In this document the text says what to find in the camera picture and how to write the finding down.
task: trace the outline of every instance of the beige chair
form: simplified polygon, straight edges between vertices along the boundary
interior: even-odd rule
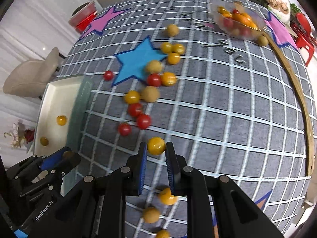
[[[52,74],[56,71],[59,61],[57,47],[42,60],[30,60],[16,67],[5,80],[2,91],[22,97],[42,96]]]

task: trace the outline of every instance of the table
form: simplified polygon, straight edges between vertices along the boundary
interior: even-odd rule
[[[194,11],[196,21],[207,21],[208,1],[124,0],[116,4],[116,10],[130,10],[112,19],[102,36],[90,33],[73,46],[60,77],[86,74],[94,82],[82,127],[77,179],[109,174],[125,165],[140,142],[162,137],[172,141],[176,153],[205,175],[228,175],[285,232],[310,179],[305,176],[302,112],[284,69],[269,47],[231,38],[217,26],[212,31],[198,28],[194,20],[178,16]],[[257,4],[242,2],[267,14]],[[168,39],[163,30],[171,23],[179,26],[180,33]],[[133,126],[131,135],[121,137],[118,123],[132,120],[126,114],[123,96],[143,85],[129,79],[111,88],[111,82],[105,82],[102,75],[105,70],[116,74],[120,63],[114,54],[135,48],[148,35],[155,47],[169,40],[186,46],[186,53],[179,64],[164,67],[178,76],[178,83],[160,87],[158,101],[144,104],[152,125],[141,131]],[[223,47],[202,47],[219,39],[226,39],[246,63],[239,65]],[[316,141],[315,100],[303,59],[291,46],[283,52],[300,78]],[[162,205],[157,193],[166,185],[165,155],[149,155],[143,194],[127,198],[126,237],[150,237],[161,228],[168,229],[172,237],[186,234],[186,198],[181,197],[174,206]],[[162,215],[151,225],[141,218],[142,209],[149,205]]]

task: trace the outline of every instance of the clear plastic bowl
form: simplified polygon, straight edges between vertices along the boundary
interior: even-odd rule
[[[252,18],[252,21],[258,26],[258,30],[250,28],[242,23],[230,18],[224,17],[218,12],[218,7],[223,6],[227,11],[231,12],[233,9],[237,9],[240,13],[247,13]],[[224,0],[213,0],[210,4],[210,10],[212,12],[213,20],[229,36],[253,40],[257,39],[263,34],[263,28],[266,26],[265,21],[261,18],[253,9],[244,7],[238,3],[228,2]]]

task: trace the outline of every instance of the purple star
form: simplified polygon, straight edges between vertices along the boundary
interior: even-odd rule
[[[80,39],[87,36],[89,33],[93,31],[99,35],[102,35],[102,32],[107,26],[108,22],[114,17],[117,17],[118,15],[126,12],[127,10],[129,9],[122,10],[122,11],[115,11],[115,6],[111,7],[105,15],[93,20],[90,23],[90,28],[80,37]]]
[[[273,39],[278,47],[292,45],[296,50],[298,50],[290,33],[274,14],[269,12],[268,19],[265,20],[265,23],[273,31]]]

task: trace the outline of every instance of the white tray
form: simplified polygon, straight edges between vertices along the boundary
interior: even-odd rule
[[[80,112],[81,118],[78,118],[78,112],[75,112],[78,108],[75,108],[74,104],[76,99],[82,100],[79,93],[82,93],[81,87],[87,81],[91,82],[90,79],[87,80],[87,77],[83,75],[75,75],[48,83],[42,99],[35,131],[34,153],[37,156],[49,156],[64,146],[71,147],[73,151],[77,150],[78,144],[74,144],[70,138],[75,138],[78,141],[84,112]],[[64,126],[60,126],[56,122],[56,117],[59,115],[67,117],[67,123]],[[77,127],[74,128],[74,122],[78,121],[80,121],[80,124],[76,123]],[[42,136],[49,140],[47,146],[40,144]]]

